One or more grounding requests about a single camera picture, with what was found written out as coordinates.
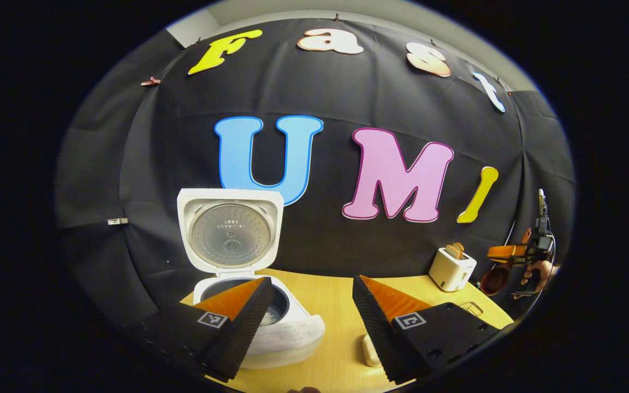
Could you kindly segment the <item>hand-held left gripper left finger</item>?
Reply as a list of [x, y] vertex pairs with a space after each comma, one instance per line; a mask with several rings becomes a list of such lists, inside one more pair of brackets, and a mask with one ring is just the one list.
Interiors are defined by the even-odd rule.
[[132, 324], [129, 334], [182, 371], [228, 382], [235, 378], [272, 299], [271, 279], [252, 279], [198, 304], [159, 310]]

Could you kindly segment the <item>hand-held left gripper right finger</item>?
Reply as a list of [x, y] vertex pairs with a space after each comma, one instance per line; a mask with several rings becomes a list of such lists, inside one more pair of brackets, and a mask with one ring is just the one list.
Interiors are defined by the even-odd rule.
[[352, 298], [397, 385], [446, 371], [500, 332], [452, 302], [432, 306], [363, 275], [353, 279]]

